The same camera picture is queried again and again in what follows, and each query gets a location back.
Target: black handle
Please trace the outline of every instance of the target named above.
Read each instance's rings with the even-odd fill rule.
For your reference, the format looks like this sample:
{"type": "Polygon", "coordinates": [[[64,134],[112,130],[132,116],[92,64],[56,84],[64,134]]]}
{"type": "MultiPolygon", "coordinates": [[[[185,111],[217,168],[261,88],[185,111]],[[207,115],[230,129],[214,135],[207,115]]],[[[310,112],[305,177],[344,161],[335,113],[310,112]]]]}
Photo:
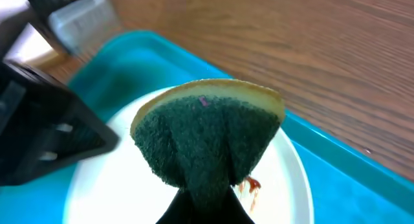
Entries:
{"type": "Polygon", "coordinates": [[[67,5],[70,0],[27,0],[36,14],[43,23],[47,22],[47,18],[53,11],[58,10],[67,5]]]}
{"type": "Polygon", "coordinates": [[[35,21],[36,18],[33,9],[28,8],[0,22],[0,59],[2,61],[27,26],[27,23],[35,21]]]}
{"type": "Polygon", "coordinates": [[[190,193],[180,189],[157,224],[254,224],[245,212],[232,188],[228,188],[222,207],[214,213],[201,214],[195,210],[190,193]]]}

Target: blue tray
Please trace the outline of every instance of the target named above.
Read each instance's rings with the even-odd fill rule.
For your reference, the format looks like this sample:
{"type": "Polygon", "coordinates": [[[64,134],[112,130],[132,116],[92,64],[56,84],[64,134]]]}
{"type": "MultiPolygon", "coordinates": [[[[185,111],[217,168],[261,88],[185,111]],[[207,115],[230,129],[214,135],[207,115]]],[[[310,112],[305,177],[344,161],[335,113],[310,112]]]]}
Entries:
{"type": "MultiPolygon", "coordinates": [[[[109,42],[69,86],[108,121],[146,93],[202,78],[231,76],[152,32],[131,32],[109,42]]],[[[307,172],[316,224],[414,223],[409,181],[289,111],[282,128],[307,172]]],[[[61,223],[74,169],[0,190],[0,223],[61,223]]]]}

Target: food residue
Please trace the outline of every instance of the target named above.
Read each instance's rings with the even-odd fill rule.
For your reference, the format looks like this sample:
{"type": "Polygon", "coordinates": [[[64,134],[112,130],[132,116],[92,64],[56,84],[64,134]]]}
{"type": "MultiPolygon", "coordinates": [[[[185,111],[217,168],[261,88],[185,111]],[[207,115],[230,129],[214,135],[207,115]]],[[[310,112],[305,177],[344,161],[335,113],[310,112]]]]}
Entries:
{"type": "Polygon", "coordinates": [[[200,100],[201,104],[202,104],[204,107],[206,107],[206,106],[208,106],[208,105],[209,105],[209,103],[206,101],[206,97],[202,96],[202,97],[200,97],[200,98],[199,98],[199,100],[200,100]]]}
{"type": "Polygon", "coordinates": [[[237,189],[239,192],[239,200],[242,202],[242,204],[246,205],[246,208],[250,207],[249,213],[253,213],[260,188],[261,185],[259,181],[251,178],[250,176],[246,177],[245,180],[238,185],[237,189]]]}

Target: white plate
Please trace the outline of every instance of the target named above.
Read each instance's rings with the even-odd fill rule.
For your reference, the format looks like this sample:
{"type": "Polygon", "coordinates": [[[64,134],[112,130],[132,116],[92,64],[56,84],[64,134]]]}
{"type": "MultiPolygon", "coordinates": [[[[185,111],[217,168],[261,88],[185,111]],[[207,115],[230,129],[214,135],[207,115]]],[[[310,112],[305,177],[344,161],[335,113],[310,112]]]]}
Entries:
{"type": "MultiPolygon", "coordinates": [[[[78,164],[69,190],[69,224],[156,223],[177,189],[152,174],[129,128],[136,112],[167,89],[150,93],[119,111],[109,126],[121,137],[115,151],[78,164]]],[[[280,129],[252,172],[262,188],[250,215],[257,224],[313,224],[311,190],[292,143],[280,129]]]]}

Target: sponge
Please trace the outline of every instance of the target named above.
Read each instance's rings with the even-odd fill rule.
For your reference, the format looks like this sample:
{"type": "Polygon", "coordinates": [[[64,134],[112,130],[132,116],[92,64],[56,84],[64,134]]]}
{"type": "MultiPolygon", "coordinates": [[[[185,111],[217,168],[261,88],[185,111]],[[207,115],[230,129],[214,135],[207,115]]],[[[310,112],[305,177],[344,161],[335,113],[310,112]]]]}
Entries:
{"type": "Polygon", "coordinates": [[[271,89],[199,80],[141,107],[131,136],[153,173],[188,190],[197,211],[208,213],[254,169],[284,116],[283,101],[271,89]]]}

